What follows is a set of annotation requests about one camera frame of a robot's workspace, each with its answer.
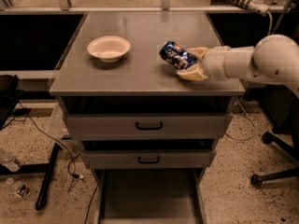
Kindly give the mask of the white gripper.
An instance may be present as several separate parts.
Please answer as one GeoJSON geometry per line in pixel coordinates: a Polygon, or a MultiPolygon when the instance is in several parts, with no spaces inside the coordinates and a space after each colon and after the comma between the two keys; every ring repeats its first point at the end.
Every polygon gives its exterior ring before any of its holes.
{"type": "Polygon", "coordinates": [[[219,46],[213,49],[207,47],[187,49],[197,60],[203,60],[204,69],[200,63],[196,63],[187,69],[177,70],[177,75],[190,81],[204,81],[208,78],[214,81],[226,81],[228,77],[225,74],[224,64],[229,50],[228,46],[219,46]]]}

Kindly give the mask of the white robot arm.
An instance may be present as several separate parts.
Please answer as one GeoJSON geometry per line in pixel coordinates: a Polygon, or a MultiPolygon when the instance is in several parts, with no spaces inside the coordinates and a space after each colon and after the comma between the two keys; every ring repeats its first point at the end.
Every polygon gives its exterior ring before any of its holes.
{"type": "Polygon", "coordinates": [[[179,77],[191,81],[226,81],[239,78],[249,82],[284,85],[299,97],[299,46],[285,35],[269,35],[255,47],[188,49],[197,62],[177,70],[179,77]]]}

